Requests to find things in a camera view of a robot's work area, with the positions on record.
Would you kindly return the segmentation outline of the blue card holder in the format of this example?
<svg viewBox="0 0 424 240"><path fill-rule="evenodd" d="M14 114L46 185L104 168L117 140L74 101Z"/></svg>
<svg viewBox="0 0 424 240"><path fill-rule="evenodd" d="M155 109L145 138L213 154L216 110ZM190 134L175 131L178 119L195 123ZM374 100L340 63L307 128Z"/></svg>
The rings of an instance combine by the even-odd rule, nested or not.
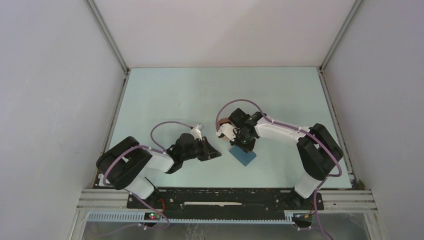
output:
<svg viewBox="0 0 424 240"><path fill-rule="evenodd" d="M257 157L256 153L252 151L245 152L238 146L231 147L229 152L245 167Z"/></svg>

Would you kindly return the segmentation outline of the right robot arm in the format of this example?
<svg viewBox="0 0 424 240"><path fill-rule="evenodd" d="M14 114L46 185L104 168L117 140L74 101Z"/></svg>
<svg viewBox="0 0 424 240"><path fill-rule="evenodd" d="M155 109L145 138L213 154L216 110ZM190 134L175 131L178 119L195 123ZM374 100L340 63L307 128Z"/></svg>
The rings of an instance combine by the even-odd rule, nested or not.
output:
<svg viewBox="0 0 424 240"><path fill-rule="evenodd" d="M226 137L232 146L242 152L253 152L258 139L272 139L296 146L304 172L291 194L291 204L304 209L311 202L311 195L320 184L339 168L344 154L327 128L316 123L312 127L300 127L275 121L261 111L250 115L240 108L234 110L228 121L216 131L218 137Z"/></svg>

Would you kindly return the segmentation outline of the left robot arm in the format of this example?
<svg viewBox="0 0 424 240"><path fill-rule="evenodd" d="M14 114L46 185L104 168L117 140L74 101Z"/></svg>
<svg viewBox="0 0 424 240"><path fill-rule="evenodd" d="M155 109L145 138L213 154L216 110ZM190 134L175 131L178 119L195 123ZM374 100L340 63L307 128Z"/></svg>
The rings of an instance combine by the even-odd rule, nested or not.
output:
<svg viewBox="0 0 424 240"><path fill-rule="evenodd" d="M145 208L153 208L158 202L158 190L141 175L143 169L173 174L185 161L197 159L204 162L221 155L205 136L198 138L183 133L165 151L141 145L133 136L128 136L101 155L95 165L103 174L105 184L135 194Z"/></svg>

